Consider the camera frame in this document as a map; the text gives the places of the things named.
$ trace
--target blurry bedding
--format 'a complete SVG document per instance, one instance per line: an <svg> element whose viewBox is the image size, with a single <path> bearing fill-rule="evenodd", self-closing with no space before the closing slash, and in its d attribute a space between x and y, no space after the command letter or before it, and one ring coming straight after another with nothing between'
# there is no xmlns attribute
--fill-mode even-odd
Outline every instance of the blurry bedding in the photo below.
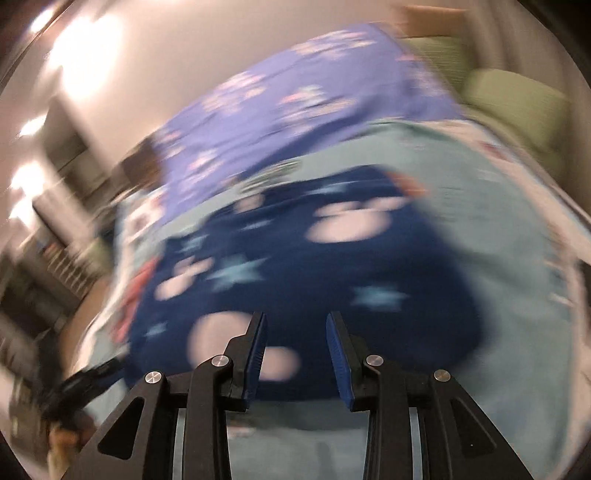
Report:
<svg viewBox="0 0 591 480"><path fill-rule="evenodd" d="M186 371L223 352L262 308L287 327L271 331L260 394L323 398L334 393L330 361L308 350L323 338L296 325L338 305L380 353L448 365L532 474L554 478L591 418L578 268L591 261L591 239L459 112L371 25L233 77L156 136L165 195L139 192L121 206L108 302L119 308L95 320L79 364L111 358L125 339L128 382L154 368ZM116 384L89 406L98 421L123 392ZM362 475L366 416L340 401L257 401L229 424L234 478Z"/></svg>
<svg viewBox="0 0 591 480"><path fill-rule="evenodd" d="M363 133L368 121L460 118L422 62L374 25L353 25L239 73L155 135L168 222L260 168Z"/></svg>

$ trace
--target metal screw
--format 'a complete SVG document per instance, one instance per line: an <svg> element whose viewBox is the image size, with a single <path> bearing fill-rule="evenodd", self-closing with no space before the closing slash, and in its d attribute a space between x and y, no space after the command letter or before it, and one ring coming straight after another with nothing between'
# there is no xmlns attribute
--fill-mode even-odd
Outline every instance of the metal screw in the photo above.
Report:
<svg viewBox="0 0 591 480"><path fill-rule="evenodd" d="M158 383L162 380L162 374L160 372L150 372L145 376L146 383Z"/></svg>
<svg viewBox="0 0 591 480"><path fill-rule="evenodd" d="M452 376L447 370L437 370L433 376L438 382L449 382L452 379Z"/></svg>
<svg viewBox="0 0 591 480"><path fill-rule="evenodd" d="M212 358L212 365L214 367L225 367L230 359L226 355L218 355Z"/></svg>
<svg viewBox="0 0 591 480"><path fill-rule="evenodd" d="M382 357L380 357L379 355L369 355L365 359L365 363L367 363L368 365L371 365L372 367L379 367L380 365L382 365L384 363L384 359Z"/></svg>

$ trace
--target blanket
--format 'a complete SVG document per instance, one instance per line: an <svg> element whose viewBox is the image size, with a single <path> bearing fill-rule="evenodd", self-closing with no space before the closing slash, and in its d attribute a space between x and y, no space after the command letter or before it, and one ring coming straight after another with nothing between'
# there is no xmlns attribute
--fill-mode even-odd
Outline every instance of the blanket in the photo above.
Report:
<svg viewBox="0 0 591 480"><path fill-rule="evenodd" d="M263 400L337 396L332 310L371 349L425 372L454 368L482 336L451 250L372 166L273 187L168 240L129 332L129 383L223 353L257 310L269 325Z"/></svg>
<svg viewBox="0 0 591 480"><path fill-rule="evenodd" d="M312 38L239 73L152 136L166 223L231 182L353 138L384 117L461 118L418 58L374 25Z"/></svg>

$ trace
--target blue gripper pad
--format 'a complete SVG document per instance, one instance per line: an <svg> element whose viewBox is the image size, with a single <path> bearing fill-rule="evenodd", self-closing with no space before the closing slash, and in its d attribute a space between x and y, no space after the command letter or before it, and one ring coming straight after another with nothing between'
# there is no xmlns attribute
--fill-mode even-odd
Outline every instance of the blue gripper pad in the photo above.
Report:
<svg viewBox="0 0 591 480"><path fill-rule="evenodd" d="M261 374L262 358L265 353L267 345L267 317L264 313L261 314L261 320L257 325L254 325L255 317L251 319L251 324L248 326L246 336L250 338L252 335L252 347L248 354L246 362L246 374L243 398L247 405L255 398L256 388L258 386L259 375Z"/></svg>
<svg viewBox="0 0 591 480"><path fill-rule="evenodd" d="M355 400L353 396L353 385L351 377L351 367L343 347L341 336L339 335L335 319L332 314L326 318L326 341L329 346L330 358L335 371L336 384L339 389L340 399L345 402L348 409L353 408Z"/></svg>

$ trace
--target light blue blanket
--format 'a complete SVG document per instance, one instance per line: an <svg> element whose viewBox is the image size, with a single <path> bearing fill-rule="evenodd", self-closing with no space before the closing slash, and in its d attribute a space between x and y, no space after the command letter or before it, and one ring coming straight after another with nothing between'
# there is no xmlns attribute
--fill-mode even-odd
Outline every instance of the light blue blanket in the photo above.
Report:
<svg viewBox="0 0 591 480"><path fill-rule="evenodd" d="M418 125L383 122L320 155L371 158L426 188L417 207L456 250L485 305L488 341L452 373L543 478L563 445L571 348L570 311L551 299L567 294L545 262L554 258L545 223L487 159ZM363 415L349 417L338 401L257 403L248 415L250 436L229 441L235 479L360 478Z"/></svg>

